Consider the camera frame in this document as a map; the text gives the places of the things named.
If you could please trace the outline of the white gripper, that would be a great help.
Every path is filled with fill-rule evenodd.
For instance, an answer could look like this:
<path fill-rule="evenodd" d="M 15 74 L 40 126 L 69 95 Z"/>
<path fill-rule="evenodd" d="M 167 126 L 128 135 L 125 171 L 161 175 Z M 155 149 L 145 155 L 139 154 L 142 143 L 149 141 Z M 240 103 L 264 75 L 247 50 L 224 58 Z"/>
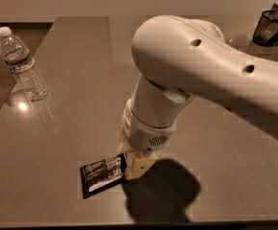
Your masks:
<path fill-rule="evenodd" d="M 125 154 L 127 162 L 126 180 L 142 177 L 157 160 L 157 155 L 153 151 L 147 150 L 164 149 L 176 131 L 176 122 L 168 127 L 145 125 L 135 117 L 130 103 L 131 100 L 128 100 L 122 115 L 122 128 L 117 148 L 118 153 Z"/>

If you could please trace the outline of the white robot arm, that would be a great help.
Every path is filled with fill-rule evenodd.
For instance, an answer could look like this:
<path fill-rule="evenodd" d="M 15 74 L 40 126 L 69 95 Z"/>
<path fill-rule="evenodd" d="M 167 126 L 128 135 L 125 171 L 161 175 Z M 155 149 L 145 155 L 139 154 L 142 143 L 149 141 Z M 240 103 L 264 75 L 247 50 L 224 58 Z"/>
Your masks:
<path fill-rule="evenodd" d="M 278 140 L 278 62 L 232 48 L 213 23 L 153 17 L 135 32 L 131 53 L 140 77 L 122 115 L 118 148 L 127 180 L 151 168 L 176 130 L 177 114 L 195 97 Z"/>

